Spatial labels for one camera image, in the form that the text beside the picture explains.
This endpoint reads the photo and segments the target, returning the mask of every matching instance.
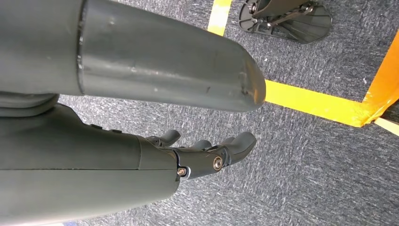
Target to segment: gray plastic housing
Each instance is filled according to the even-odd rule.
[[[265,97],[239,44],[108,0],[4,0],[0,90],[251,111]]]
[[[43,225],[170,197],[176,156],[145,138],[81,122],[64,105],[0,117],[0,225]]]

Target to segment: gray metal tube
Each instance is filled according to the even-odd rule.
[[[77,76],[82,0],[2,0],[0,91],[81,95]]]
[[[264,101],[239,44],[173,19],[108,0],[4,0],[0,15],[0,91],[229,111]]]
[[[263,104],[264,78],[237,43],[107,0],[89,0],[83,87],[94,96],[230,111]]]

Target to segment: yellow floor line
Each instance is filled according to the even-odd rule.
[[[387,131],[399,136],[399,123],[389,121],[386,119],[378,118],[375,121],[375,124],[381,126],[382,128],[386,129]]]
[[[208,31],[224,35],[224,30],[229,17],[231,0],[214,0],[211,17],[209,18]]]
[[[223,36],[231,0],[214,0],[208,31]],[[379,118],[399,99],[399,32],[362,103],[265,80],[265,101],[362,127]]]

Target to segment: screw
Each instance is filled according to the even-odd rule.
[[[248,5],[249,13],[253,14],[256,11],[256,4],[253,3],[252,5]]]
[[[222,168],[223,165],[223,160],[220,156],[217,156],[214,160],[213,160],[213,168],[216,171],[219,171]]]
[[[181,176],[181,177],[185,176],[186,173],[187,173],[186,168],[178,168],[178,169],[177,169],[177,174],[178,174],[179,176]]]

